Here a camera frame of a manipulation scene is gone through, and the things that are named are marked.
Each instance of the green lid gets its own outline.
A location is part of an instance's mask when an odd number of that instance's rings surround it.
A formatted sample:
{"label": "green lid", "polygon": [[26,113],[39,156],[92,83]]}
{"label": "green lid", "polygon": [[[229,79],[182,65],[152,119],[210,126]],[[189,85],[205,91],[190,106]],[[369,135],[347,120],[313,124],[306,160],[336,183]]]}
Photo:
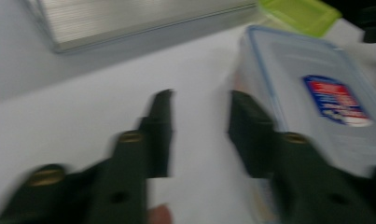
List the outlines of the green lid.
{"label": "green lid", "polygon": [[258,0],[261,7],[298,31],[316,37],[325,34],[341,13],[317,0]]}

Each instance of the container label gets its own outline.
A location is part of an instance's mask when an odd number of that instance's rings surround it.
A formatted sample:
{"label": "container label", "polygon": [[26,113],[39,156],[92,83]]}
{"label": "container label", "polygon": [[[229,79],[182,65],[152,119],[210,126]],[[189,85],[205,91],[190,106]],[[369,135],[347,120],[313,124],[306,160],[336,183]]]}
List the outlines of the container label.
{"label": "container label", "polygon": [[306,76],[303,81],[322,117],[352,127],[372,123],[351,90],[340,81],[322,76]]}

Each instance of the plastic food container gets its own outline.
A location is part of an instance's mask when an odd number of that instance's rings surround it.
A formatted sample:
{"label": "plastic food container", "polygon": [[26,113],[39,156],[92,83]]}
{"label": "plastic food container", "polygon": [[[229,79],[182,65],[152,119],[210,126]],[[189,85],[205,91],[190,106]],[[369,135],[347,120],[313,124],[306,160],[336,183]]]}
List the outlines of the plastic food container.
{"label": "plastic food container", "polygon": [[376,166],[376,92],[343,51],[260,26],[247,28],[241,46],[234,88],[256,98],[278,131],[309,136],[330,165],[369,176]]}

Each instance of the brass screw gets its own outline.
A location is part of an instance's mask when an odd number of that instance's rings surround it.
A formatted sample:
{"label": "brass screw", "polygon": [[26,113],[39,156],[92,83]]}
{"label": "brass screw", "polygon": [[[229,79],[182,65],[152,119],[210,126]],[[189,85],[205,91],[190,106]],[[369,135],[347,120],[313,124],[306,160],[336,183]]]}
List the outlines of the brass screw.
{"label": "brass screw", "polygon": [[56,184],[64,179],[62,170],[45,170],[39,171],[31,176],[28,180],[30,187],[40,187]]}
{"label": "brass screw", "polygon": [[120,142],[132,143],[139,142],[142,140],[142,135],[139,133],[125,133],[120,137]]}
{"label": "brass screw", "polygon": [[305,144],[307,143],[307,140],[305,137],[298,133],[286,133],[284,135],[284,138],[286,141],[290,143],[296,143],[296,144]]}

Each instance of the white surface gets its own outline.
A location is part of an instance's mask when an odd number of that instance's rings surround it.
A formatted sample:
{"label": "white surface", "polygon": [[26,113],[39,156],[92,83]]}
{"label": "white surface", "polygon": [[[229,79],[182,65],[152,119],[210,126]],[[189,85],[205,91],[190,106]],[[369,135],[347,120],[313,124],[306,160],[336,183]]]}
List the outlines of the white surface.
{"label": "white surface", "polygon": [[[251,10],[172,26],[66,55],[50,52],[17,1],[0,0],[0,202],[36,165],[84,168],[130,130],[149,97],[174,89],[173,177],[153,203],[174,223],[254,223],[249,183],[226,135],[229,76]],[[376,45],[340,21],[327,38],[351,51],[376,83]]]}

